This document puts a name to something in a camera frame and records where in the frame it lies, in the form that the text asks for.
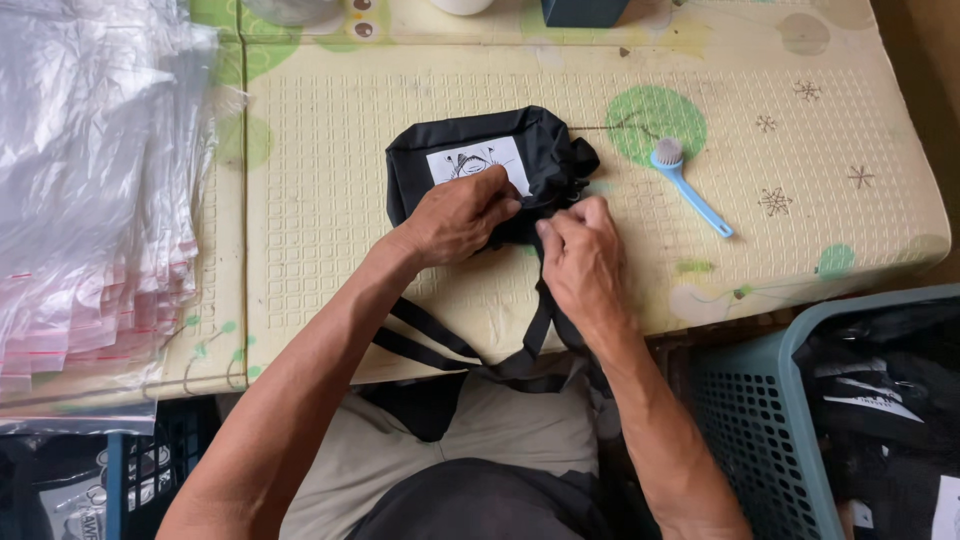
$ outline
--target hand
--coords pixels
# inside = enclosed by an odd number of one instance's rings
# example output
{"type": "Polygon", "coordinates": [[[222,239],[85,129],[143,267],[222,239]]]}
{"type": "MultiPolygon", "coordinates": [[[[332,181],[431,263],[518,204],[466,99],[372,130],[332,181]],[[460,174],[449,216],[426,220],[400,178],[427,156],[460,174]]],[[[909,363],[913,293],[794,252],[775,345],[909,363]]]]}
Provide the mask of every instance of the hand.
{"type": "Polygon", "coordinates": [[[413,214],[390,232],[424,268],[461,262],[482,248],[493,228],[520,210],[520,194],[502,165],[426,192],[413,214]]]}
{"type": "Polygon", "coordinates": [[[624,317],[625,256],[607,200],[589,197],[570,210],[537,222],[543,241],[543,279],[557,305],[590,341],[590,335],[624,317]]]}

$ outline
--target brush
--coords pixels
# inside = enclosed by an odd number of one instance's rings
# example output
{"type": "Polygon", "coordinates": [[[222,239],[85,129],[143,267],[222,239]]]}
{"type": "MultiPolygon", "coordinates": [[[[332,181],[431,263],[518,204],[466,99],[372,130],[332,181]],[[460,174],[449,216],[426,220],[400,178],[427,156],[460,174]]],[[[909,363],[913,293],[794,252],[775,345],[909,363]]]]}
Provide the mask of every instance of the brush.
{"type": "Polygon", "coordinates": [[[684,180],[684,144],[672,136],[660,139],[657,148],[650,156],[650,161],[657,167],[663,176],[672,182],[686,201],[690,203],[700,215],[724,238],[733,235],[733,229],[717,215],[710,206],[700,198],[700,195],[684,180]]]}

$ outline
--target brush handle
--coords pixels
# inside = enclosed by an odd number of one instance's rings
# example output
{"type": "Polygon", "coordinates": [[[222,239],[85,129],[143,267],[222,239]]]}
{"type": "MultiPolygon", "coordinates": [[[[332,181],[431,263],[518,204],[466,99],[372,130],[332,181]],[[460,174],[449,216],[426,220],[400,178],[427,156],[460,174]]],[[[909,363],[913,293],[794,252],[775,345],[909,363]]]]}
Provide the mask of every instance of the brush handle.
{"type": "Polygon", "coordinates": [[[707,202],[693,190],[693,187],[690,187],[690,184],[684,180],[684,175],[680,172],[681,165],[683,165],[682,162],[673,167],[663,167],[660,169],[660,172],[670,179],[670,182],[680,190],[680,194],[684,196],[686,201],[700,212],[700,215],[702,215],[721,236],[724,238],[733,236],[733,229],[731,229],[730,225],[727,225],[727,222],[717,215],[717,212],[713,211],[707,202]]]}

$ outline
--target forearm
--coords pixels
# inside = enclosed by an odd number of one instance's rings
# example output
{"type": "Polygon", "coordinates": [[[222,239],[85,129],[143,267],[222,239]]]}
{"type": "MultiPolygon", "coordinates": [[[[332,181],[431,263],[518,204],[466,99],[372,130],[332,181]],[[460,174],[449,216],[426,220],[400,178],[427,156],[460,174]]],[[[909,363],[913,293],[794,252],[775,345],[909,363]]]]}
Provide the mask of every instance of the forearm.
{"type": "Polygon", "coordinates": [[[585,338],[610,381],[627,449],[664,538],[750,538],[727,479],[633,318],[614,316],[585,338]]]}
{"type": "Polygon", "coordinates": [[[276,537],[360,359],[420,263],[389,236],[246,392],[157,538],[276,537]]]}

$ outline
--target brush bristles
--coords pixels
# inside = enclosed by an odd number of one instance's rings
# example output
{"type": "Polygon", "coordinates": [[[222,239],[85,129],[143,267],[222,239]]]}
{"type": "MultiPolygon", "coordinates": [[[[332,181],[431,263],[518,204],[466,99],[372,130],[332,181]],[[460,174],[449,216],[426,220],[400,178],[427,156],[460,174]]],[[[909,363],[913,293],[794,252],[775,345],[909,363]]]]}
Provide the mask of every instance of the brush bristles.
{"type": "Polygon", "coordinates": [[[684,144],[669,136],[657,143],[657,161],[664,165],[676,165],[684,158],[684,144]]]}

